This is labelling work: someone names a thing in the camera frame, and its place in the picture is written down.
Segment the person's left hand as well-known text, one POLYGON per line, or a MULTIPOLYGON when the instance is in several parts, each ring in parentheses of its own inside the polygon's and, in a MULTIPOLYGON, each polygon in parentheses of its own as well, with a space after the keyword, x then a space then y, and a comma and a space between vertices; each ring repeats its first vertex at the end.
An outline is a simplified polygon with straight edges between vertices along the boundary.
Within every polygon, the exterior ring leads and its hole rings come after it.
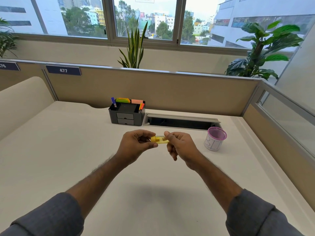
POLYGON ((143 152, 153 149, 138 148, 138 144, 140 142, 151 142, 151 137, 155 135, 154 132, 143 129, 126 132, 113 159, 120 165, 127 167, 135 162, 143 152))

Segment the person's right hand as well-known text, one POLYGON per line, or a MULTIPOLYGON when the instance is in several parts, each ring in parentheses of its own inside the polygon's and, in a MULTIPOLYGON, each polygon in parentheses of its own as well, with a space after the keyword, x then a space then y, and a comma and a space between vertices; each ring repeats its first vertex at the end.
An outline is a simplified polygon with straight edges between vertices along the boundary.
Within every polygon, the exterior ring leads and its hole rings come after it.
POLYGON ((167 143, 169 154, 174 161, 180 157, 190 169, 198 171, 204 156, 197 149, 190 134, 184 132, 173 133, 175 135, 175 141, 169 141, 167 143))

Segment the yellow highlighter pen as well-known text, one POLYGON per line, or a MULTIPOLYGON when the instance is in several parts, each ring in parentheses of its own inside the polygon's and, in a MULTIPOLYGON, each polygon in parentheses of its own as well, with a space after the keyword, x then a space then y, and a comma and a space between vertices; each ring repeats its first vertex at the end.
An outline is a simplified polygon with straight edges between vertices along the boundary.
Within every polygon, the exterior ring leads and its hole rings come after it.
POLYGON ((165 136, 152 136, 151 137, 151 142, 152 143, 157 143, 157 144, 167 144, 169 140, 165 138, 165 136))

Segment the person's left forearm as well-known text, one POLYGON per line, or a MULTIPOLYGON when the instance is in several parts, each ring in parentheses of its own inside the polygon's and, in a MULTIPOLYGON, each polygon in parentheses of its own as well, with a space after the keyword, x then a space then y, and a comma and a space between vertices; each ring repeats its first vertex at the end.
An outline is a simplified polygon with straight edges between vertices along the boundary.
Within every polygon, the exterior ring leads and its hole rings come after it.
POLYGON ((113 179, 132 161, 115 154, 66 192, 14 220, 0 236, 80 236, 88 214, 113 179))

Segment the person's right forearm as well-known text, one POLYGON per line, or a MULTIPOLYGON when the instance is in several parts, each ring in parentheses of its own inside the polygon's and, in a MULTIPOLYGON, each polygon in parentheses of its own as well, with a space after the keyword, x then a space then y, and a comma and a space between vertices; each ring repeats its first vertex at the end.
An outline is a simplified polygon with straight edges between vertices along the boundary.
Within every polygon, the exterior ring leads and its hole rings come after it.
POLYGON ((225 211, 230 236, 304 236, 276 206, 241 188, 202 154, 182 158, 225 211))

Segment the black desk organizer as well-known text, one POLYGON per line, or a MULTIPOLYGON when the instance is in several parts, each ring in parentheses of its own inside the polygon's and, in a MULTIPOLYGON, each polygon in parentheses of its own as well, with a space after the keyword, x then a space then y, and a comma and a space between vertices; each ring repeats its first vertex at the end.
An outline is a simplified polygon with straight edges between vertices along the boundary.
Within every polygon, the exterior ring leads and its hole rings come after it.
POLYGON ((139 113, 140 104, 117 103, 117 107, 113 104, 109 107, 109 115, 111 123, 131 126, 142 126, 145 118, 145 108, 139 113))

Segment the pink mesh pen cup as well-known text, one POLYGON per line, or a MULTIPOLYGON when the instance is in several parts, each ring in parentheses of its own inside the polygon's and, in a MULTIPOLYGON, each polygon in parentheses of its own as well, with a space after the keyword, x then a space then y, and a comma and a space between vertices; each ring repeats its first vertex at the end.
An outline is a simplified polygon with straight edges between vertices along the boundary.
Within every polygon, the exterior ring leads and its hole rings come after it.
POLYGON ((210 127, 207 130, 207 137, 204 146, 210 151, 218 151, 223 141, 227 138, 226 132, 219 127, 210 127))

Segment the tan desk partition panel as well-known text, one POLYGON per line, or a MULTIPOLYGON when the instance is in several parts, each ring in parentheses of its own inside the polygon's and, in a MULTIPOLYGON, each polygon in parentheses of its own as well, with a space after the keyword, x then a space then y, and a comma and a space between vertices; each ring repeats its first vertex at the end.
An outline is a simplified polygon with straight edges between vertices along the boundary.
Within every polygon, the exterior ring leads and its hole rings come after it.
POLYGON ((16 59, 20 71, 0 70, 0 91, 37 76, 54 100, 109 107, 111 97, 144 100, 146 108, 242 116, 259 79, 16 59), (46 65, 79 67, 81 76, 50 74, 46 65))

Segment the snake plant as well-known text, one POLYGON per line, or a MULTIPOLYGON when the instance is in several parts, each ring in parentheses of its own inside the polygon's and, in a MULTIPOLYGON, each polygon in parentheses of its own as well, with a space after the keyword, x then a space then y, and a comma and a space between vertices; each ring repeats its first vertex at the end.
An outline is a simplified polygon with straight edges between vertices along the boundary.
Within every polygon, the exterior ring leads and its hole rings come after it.
POLYGON ((147 39, 145 36, 148 27, 148 22, 146 22, 142 34, 140 34, 140 29, 136 27, 135 31, 129 28, 127 29, 128 35, 128 46, 127 46, 127 55, 125 55, 122 50, 119 49, 120 53, 123 55, 124 59, 120 58, 118 62, 124 68, 138 69, 140 68, 140 63, 144 55, 144 39, 147 39))

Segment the dark blue desk label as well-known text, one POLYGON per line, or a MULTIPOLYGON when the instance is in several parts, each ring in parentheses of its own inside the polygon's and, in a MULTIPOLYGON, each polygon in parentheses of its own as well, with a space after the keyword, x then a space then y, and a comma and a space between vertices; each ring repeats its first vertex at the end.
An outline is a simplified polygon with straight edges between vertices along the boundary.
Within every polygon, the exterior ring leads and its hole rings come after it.
POLYGON ((50 74, 81 76, 81 70, 79 67, 46 65, 46 69, 50 74))
POLYGON ((0 61, 0 70, 20 71, 16 62, 0 61))

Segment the glass side partition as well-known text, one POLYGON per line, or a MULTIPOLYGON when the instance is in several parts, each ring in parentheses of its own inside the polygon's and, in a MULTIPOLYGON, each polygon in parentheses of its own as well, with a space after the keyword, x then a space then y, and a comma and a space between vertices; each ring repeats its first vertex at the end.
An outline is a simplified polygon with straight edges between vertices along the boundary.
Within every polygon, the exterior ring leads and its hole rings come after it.
POLYGON ((309 31, 275 85, 260 80, 254 107, 276 123, 315 167, 315 32, 309 31))

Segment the broad leaf plant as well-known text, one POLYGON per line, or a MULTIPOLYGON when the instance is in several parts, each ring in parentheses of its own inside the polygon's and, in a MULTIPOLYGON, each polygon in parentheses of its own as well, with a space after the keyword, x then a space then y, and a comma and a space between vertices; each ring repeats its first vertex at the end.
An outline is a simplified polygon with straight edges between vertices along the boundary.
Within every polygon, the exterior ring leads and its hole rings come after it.
POLYGON ((289 61, 285 54, 278 53, 289 47, 299 47, 303 41, 297 32, 301 29, 298 25, 287 24, 277 27, 281 20, 270 23, 265 28, 259 23, 245 23, 241 29, 251 35, 237 39, 250 42, 252 49, 247 52, 245 59, 235 59, 227 67, 227 76, 260 78, 269 80, 272 76, 279 79, 278 74, 272 69, 264 69, 266 62, 289 61))

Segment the cream desk side divider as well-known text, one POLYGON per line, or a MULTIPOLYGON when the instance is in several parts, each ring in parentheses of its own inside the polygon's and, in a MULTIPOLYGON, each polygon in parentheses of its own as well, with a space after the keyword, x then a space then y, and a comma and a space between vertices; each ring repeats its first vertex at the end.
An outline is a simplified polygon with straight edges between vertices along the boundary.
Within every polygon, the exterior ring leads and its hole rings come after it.
POLYGON ((37 76, 0 91, 0 141, 54 102, 37 76))

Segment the palm plant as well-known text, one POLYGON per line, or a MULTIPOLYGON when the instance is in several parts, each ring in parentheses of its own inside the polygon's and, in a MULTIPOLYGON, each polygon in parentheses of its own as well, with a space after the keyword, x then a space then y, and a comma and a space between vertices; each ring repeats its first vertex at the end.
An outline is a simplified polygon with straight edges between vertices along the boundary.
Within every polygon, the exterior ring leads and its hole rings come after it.
POLYGON ((13 55, 13 51, 17 49, 17 40, 19 37, 15 35, 11 24, 0 18, 0 58, 3 58, 6 52, 10 52, 13 55))

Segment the window frame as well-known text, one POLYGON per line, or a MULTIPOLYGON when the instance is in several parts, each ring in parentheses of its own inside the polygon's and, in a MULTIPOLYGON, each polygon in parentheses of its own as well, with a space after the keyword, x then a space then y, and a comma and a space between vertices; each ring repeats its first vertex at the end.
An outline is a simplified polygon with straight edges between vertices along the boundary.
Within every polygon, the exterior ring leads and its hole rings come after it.
POLYGON ((126 47, 131 32, 139 30, 144 38, 144 47, 181 51, 206 51, 226 55, 241 55, 247 48, 193 45, 182 40, 184 23, 188 16, 187 0, 0 0, 0 17, 6 19, 23 40, 75 43, 86 45, 126 47), (168 12, 153 12, 147 21, 142 21, 140 9, 155 7, 172 8, 173 30, 168 34, 150 33, 152 17, 165 17, 168 12))

